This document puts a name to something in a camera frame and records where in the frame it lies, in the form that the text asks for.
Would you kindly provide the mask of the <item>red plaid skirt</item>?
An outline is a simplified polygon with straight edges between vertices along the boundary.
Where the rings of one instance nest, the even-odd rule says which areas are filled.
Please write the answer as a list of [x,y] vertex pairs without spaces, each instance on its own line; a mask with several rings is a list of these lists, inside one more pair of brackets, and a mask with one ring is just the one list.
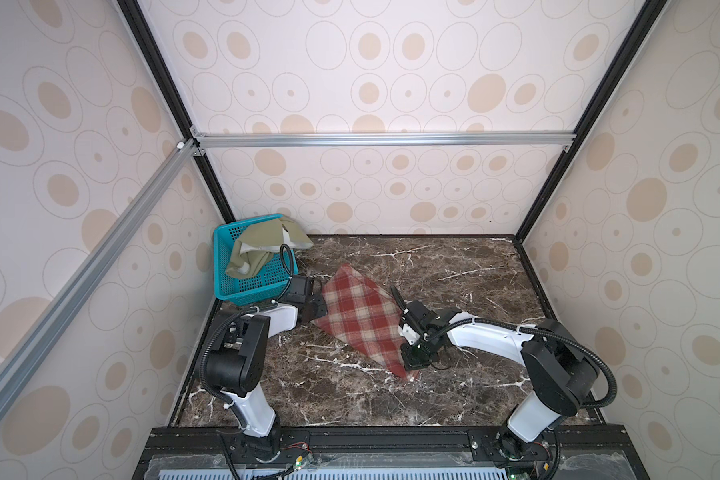
[[341,265],[322,289],[327,314],[313,323],[350,345],[393,375],[417,378],[405,370],[399,334],[401,310],[392,296],[348,264]]

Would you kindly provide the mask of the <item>olive green skirt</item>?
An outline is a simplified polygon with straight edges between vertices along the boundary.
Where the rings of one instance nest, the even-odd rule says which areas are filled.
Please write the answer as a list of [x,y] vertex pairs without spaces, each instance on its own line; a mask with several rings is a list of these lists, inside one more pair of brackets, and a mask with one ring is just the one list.
[[225,274],[240,280],[256,277],[282,245],[292,250],[306,250],[314,243],[301,226],[287,216],[250,224],[234,240]]

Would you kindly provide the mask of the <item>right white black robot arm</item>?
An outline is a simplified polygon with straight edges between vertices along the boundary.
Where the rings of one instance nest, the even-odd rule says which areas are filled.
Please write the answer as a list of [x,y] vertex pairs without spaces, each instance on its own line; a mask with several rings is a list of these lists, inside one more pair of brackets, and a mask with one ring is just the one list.
[[532,391],[502,427],[499,440],[507,446],[531,444],[579,410],[606,407],[617,396],[618,383],[607,363],[555,319],[515,325],[458,309],[431,310],[419,301],[405,301],[394,286],[390,293],[401,310],[406,370],[430,367],[447,346],[482,350],[525,368]]

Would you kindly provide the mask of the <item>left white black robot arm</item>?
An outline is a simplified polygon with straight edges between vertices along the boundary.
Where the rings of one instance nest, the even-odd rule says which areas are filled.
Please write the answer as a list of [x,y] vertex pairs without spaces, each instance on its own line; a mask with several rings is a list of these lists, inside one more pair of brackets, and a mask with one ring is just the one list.
[[260,386],[269,338],[328,313],[321,281],[296,273],[290,246],[281,245],[279,257],[288,274],[285,285],[275,298],[217,322],[196,368],[203,389],[233,410],[245,435],[257,439],[270,436],[278,423]]

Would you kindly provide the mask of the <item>horizontal aluminium back rail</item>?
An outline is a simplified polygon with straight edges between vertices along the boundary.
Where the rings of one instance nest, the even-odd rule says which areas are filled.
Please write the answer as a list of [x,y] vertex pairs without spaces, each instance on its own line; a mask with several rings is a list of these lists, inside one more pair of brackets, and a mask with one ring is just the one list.
[[393,133],[294,133],[199,134],[196,142],[209,148],[311,148],[311,147],[418,147],[491,145],[570,145],[572,131],[499,132],[393,132]]

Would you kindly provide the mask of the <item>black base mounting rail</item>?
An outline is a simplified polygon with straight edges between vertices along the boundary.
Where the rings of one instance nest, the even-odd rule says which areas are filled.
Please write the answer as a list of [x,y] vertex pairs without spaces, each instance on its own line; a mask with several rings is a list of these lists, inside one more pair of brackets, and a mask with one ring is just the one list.
[[504,428],[159,428],[136,479],[645,479],[623,426],[562,425],[524,443]]

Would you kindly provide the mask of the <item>diagonal aluminium left rail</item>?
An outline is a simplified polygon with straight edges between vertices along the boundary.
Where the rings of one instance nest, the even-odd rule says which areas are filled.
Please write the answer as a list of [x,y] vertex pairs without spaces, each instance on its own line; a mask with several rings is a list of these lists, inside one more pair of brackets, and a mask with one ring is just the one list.
[[146,186],[42,312],[0,366],[0,421],[45,361],[85,302],[151,214],[184,164],[197,152],[198,141],[185,139],[157,169]]

